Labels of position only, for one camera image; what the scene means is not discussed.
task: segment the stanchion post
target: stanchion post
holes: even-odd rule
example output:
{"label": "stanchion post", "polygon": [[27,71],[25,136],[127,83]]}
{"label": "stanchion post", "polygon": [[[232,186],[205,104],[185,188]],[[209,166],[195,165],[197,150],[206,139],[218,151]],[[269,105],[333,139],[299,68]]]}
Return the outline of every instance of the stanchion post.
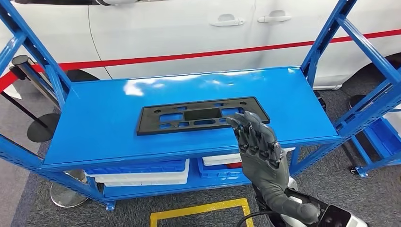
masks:
{"label": "stanchion post", "polygon": [[47,78],[42,77],[38,72],[34,70],[32,65],[34,62],[27,55],[20,55],[14,57],[11,63],[15,66],[10,70],[18,76],[18,78],[23,78],[21,72],[24,73],[31,83],[38,89],[47,99],[49,99],[56,108],[60,109],[59,103],[55,98],[53,88],[50,83],[46,82]]}

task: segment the lower shelf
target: lower shelf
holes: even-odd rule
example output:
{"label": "lower shelf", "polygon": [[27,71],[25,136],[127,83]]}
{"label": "lower shelf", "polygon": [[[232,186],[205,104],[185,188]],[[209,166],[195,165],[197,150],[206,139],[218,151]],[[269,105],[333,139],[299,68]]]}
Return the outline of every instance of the lower shelf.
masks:
{"label": "lower shelf", "polygon": [[[365,128],[363,132],[381,158],[387,158],[401,152],[401,138],[385,118],[378,119]],[[394,160],[387,165],[399,164],[401,164],[401,159]]]}
{"label": "lower shelf", "polygon": [[188,182],[177,185],[105,187],[103,194],[106,200],[122,200],[144,196],[156,196],[181,192],[192,192],[213,188],[250,184],[245,176],[229,178],[201,178],[196,159],[191,159]]}

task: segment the black cable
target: black cable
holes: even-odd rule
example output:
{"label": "black cable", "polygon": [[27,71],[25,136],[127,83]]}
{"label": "black cable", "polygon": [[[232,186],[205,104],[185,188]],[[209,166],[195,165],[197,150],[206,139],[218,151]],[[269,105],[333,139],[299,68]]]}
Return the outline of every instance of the black cable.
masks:
{"label": "black cable", "polygon": [[239,220],[236,227],[241,227],[242,223],[244,223],[248,218],[252,218],[252,217],[255,217],[258,215],[263,215],[263,214],[269,215],[269,214],[274,214],[274,213],[275,213],[274,211],[269,210],[269,211],[258,211],[258,212],[252,213],[252,214],[248,214],[247,216],[245,216],[241,220]]}

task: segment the red stripe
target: red stripe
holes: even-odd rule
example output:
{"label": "red stripe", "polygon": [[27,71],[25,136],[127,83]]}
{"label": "red stripe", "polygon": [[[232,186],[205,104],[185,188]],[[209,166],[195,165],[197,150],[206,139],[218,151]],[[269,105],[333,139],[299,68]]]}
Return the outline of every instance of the red stripe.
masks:
{"label": "red stripe", "polygon": [[[385,32],[368,33],[368,34],[365,34],[364,36],[368,39],[372,39],[372,38],[379,38],[379,37],[393,36],[393,35],[401,35],[401,29],[385,31]],[[331,43],[340,43],[340,42],[346,42],[346,41],[351,41],[351,40],[352,39],[349,36],[344,36],[344,37],[333,38],[331,40]],[[284,49],[284,48],[291,48],[291,47],[309,46],[309,45],[312,45],[313,43],[314,43],[314,41],[305,41],[305,42],[290,43],[290,44],[277,44],[277,45],[250,47],[250,48],[224,50],[224,51],[186,53],[186,54],[177,54],[177,55],[164,55],[164,56],[156,56],[156,57],[129,58],[129,59],[117,59],[117,60],[105,60],[105,61],[71,62],[71,63],[61,63],[60,66],[64,70],[88,69],[88,68],[96,68],[96,67],[128,65],[128,64],[138,64],[138,63],[156,62],[156,61],[169,61],[169,60],[178,60],[178,59],[199,58],[199,57],[217,56],[217,55],[233,54],[233,53],[267,51],[267,50]],[[43,71],[40,68],[40,66],[38,66],[38,65],[34,66],[34,68],[37,71]]]}
{"label": "red stripe", "polygon": [[0,77],[0,92],[2,92],[6,87],[14,83],[18,78],[10,71],[4,76]]}

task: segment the robotic hand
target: robotic hand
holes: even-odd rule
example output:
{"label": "robotic hand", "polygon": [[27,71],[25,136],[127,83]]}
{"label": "robotic hand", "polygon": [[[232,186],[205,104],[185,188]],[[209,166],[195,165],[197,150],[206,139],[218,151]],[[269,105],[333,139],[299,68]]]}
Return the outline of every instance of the robotic hand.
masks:
{"label": "robotic hand", "polygon": [[318,222],[318,207],[290,200],[285,194],[289,178],[287,157],[273,129],[248,111],[227,117],[227,122],[238,140],[243,173],[262,193],[267,206],[305,224]]}

